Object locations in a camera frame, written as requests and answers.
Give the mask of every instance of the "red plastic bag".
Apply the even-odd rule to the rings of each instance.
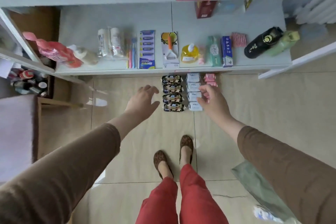
[[[23,36],[27,40],[35,41],[39,52],[56,62],[63,62],[68,67],[76,68],[82,65],[82,61],[74,56],[71,49],[65,47],[59,42],[47,42],[43,39],[37,39],[34,33],[23,32]]]

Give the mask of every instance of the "brown shirt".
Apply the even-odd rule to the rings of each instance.
[[[120,135],[103,124],[34,163],[0,187],[0,223],[66,223],[120,151]],[[238,147],[303,224],[335,224],[336,169],[252,127]]]

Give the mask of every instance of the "person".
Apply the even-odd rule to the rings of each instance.
[[[237,143],[242,155],[272,185],[303,224],[336,223],[336,170],[255,128],[237,121],[215,87],[201,86],[209,102],[198,99],[210,118]],[[156,87],[141,87],[122,115],[41,158],[0,187],[0,223],[66,223],[73,209],[108,163],[121,141],[159,106]],[[204,180],[191,167],[192,140],[180,144],[181,224],[228,223]],[[154,155],[163,180],[143,201],[137,224],[177,223],[177,185],[163,151]]]

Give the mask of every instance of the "person's left hand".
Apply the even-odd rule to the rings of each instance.
[[[140,87],[137,93],[128,101],[125,113],[135,115],[135,117],[140,118],[141,122],[148,119],[160,105],[159,101],[152,103],[154,93],[159,93],[155,86],[146,85],[145,87]]]

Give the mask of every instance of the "tiled floor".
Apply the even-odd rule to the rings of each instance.
[[[234,117],[333,167],[335,79],[336,72],[288,73],[267,80],[248,74],[218,77]],[[94,91],[88,86],[74,86],[73,98],[78,101],[81,97],[80,101],[88,105],[80,110],[47,113],[53,117],[50,120],[61,120],[61,127],[51,132],[58,125],[48,122],[48,139],[42,151],[47,154],[119,115],[130,96],[146,84],[160,86],[160,78],[94,79],[89,84]],[[253,201],[230,171],[243,158],[228,135],[204,112],[164,113],[162,107],[124,139],[120,154],[76,208],[75,223],[134,223],[142,200],[160,182],[153,166],[156,150],[166,150],[179,180],[179,141],[183,134],[195,139],[194,169],[207,181],[229,223],[265,223],[253,216]],[[180,202],[179,193],[177,212]]]

